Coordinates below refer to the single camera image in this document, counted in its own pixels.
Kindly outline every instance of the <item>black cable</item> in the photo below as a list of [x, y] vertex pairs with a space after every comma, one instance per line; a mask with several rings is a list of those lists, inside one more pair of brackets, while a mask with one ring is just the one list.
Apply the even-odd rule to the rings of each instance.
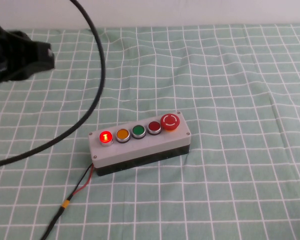
[[56, 212], [56, 214], [54, 215], [53, 219], [51, 220], [51, 222], [49, 223], [48, 227], [46, 228], [44, 234], [42, 235], [42, 237], [40, 238], [40, 240], [45, 240], [47, 239], [48, 235], [50, 234], [50, 232], [52, 231], [52, 229], [54, 228], [56, 222], [58, 221], [58, 219], [60, 218], [60, 216], [62, 215], [62, 213], [65, 211], [66, 207], [69, 204], [69, 201], [72, 199], [72, 197], [74, 196], [75, 191], [77, 190], [77, 188], [79, 187], [81, 181], [84, 179], [85, 175], [87, 174], [88, 170], [93, 166], [93, 164], [91, 163], [90, 166], [85, 170], [84, 174], [82, 175], [80, 181], [78, 182], [78, 184], [75, 186], [74, 190], [70, 193], [70, 195], [67, 197], [67, 199], [64, 201], [64, 203], [60, 206], [60, 208], [58, 209], [58, 211]]
[[96, 108], [96, 106], [97, 106], [97, 104], [100, 100], [102, 91], [103, 91], [104, 86], [105, 86], [105, 81], [106, 81], [106, 61], [105, 61], [105, 54], [104, 54], [104, 50], [103, 50], [103, 47], [102, 47], [102, 43], [101, 43], [101, 40], [98, 36], [95, 25], [92, 22], [92, 20], [90, 19], [89, 15], [85, 11], [85, 9], [80, 5], [80, 3], [78, 3], [77, 0], [70, 0], [70, 2], [72, 2], [78, 8], [78, 10], [82, 13], [84, 19], [86, 20], [86, 22], [88, 23], [88, 25], [91, 29], [91, 32], [92, 32], [92, 34], [95, 38], [95, 41], [96, 41], [96, 44], [97, 44], [97, 47], [98, 47], [98, 50], [99, 50], [100, 62], [101, 62], [101, 79], [100, 79], [100, 84], [99, 84], [99, 88], [98, 88], [98, 91], [96, 93], [96, 96], [95, 96], [91, 106], [86, 111], [86, 113], [82, 116], [82, 118], [79, 119], [79, 121], [76, 124], [74, 124], [72, 127], [70, 127], [67, 131], [60, 134], [55, 139], [52, 139], [52, 140], [46, 142], [45, 144], [43, 144], [41, 146], [38, 146], [34, 149], [31, 149], [30, 151], [24, 152], [20, 155], [9, 157], [7, 159], [0, 160], [0, 167], [3, 166], [3, 165], [15, 163], [17, 161], [26, 159], [28, 157], [31, 157], [31, 156], [37, 154], [37, 153], [40, 153], [40, 152], [52, 147], [53, 145], [59, 143], [61, 140], [65, 139], [69, 135], [71, 135], [74, 131], [76, 131], [90, 117], [90, 115], [94, 112], [94, 109]]

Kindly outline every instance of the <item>tablecloth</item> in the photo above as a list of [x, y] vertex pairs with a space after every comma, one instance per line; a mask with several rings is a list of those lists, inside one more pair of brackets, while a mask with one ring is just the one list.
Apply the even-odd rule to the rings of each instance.
[[[0, 160], [71, 127], [100, 82], [90, 30], [25, 32], [56, 64], [0, 84]], [[177, 110], [189, 154], [94, 174], [49, 239], [300, 240], [300, 24], [98, 32], [101, 101], [67, 139], [0, 168], [0, 240], [40, 238], [91, 163], [89, 132]]]

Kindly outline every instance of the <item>red mushroom button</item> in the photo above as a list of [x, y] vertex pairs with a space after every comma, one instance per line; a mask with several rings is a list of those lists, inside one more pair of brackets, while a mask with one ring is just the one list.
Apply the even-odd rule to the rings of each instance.
[[168, 113], [161, 117], [160, 122], [161, 122], [161, 126], [164, 130], [173, 131], [179, 126], [180, 119], [177, 115]]

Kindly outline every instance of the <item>button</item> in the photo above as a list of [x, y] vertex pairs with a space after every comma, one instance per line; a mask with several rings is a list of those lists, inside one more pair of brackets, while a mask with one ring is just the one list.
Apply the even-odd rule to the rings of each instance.
[[160, 122], [164, 130], [173, 131], [179, 126], [180, 119], [177, 115], [168, 113], [161, 117]]
[[114, 143], [114, 138], [112, 137], [112, 134], [109, 131], [101, 132], [99, 139], [100, 139], [101, 145], [104, 147], [109, 147], [110, 145], [112, 145]]
[[152, 121], [148, 124], [148, 133], [151, 135], [158, 135], [161, 133], [161, 125], [157, 121]]
[[115, 138], [119, 143], [124, 144], [130, 140], [130, 132], [124, 128], [120, 129], [116, 132]]
[[135, 139], [143, 139], [146, 135], [146, 129], [141, 125], [136, 125], [132, 129], [132, 137]]

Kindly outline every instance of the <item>red wire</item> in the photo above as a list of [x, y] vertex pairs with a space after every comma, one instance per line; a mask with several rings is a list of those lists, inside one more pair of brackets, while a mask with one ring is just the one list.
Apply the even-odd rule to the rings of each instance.
[[86, 183], [85, 183], [82, 187], [80, 187], [78, 190], [76, 190], [76, 191], [73, 193], [73, 195], [75, 195], [77, 192], [81, 191], [82, 189], [84, 189], [84, 188], [88, 185], [88, 183], [89, 183], [90, 180], [91, 180], [91, 177], [92, 177], [92, 173], [93, 173], [93, 172], [94, 172], [94, 165], [91, 166], [89, 178], [88, 178], [88, 180], [86, 181]]

